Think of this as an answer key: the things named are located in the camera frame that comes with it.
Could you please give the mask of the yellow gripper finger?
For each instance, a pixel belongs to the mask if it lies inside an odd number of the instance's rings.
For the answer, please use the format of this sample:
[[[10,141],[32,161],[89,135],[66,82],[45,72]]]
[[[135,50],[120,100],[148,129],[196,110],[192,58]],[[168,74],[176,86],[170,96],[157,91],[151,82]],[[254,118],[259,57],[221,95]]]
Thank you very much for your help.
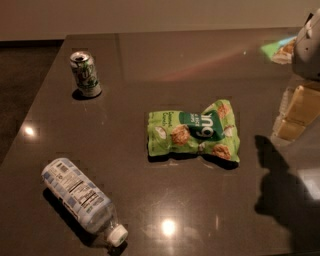
[[[300,137],[304,130],[304,126],[291,123],[286,120],[277,120],[275,123],[275,135],[287,141],[296,140]]]

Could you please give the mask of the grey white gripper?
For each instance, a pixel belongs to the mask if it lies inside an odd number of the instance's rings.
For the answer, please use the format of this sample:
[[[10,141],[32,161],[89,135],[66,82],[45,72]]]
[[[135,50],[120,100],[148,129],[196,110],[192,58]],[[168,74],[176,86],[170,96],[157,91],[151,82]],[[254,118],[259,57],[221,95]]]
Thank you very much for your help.
[[[320,9],[299,31],[293,48],[293,72],[304,79],[320,80]],[[320,115],[320,92],[298,86],[285,114],[287,121],[308,126]]]

